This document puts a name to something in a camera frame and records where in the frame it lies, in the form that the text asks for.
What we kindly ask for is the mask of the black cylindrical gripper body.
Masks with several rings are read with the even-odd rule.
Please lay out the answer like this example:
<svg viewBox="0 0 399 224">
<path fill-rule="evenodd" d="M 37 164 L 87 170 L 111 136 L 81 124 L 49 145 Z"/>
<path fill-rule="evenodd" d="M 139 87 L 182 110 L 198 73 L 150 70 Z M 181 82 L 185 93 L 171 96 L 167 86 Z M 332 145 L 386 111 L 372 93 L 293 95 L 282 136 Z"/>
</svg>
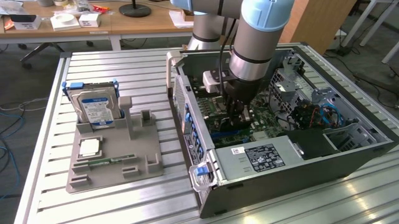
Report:
<svg viewBox="0 0 399 224">
<path fill-rule="evenodd" d="M 242 79 L 230 80 L 226 86 L 226 93 L 229 99 L 240 101 L 245 105 L 249 105 L 258 95 L 261 88 L 261 81 L 246 81 Z"/>
</svg>

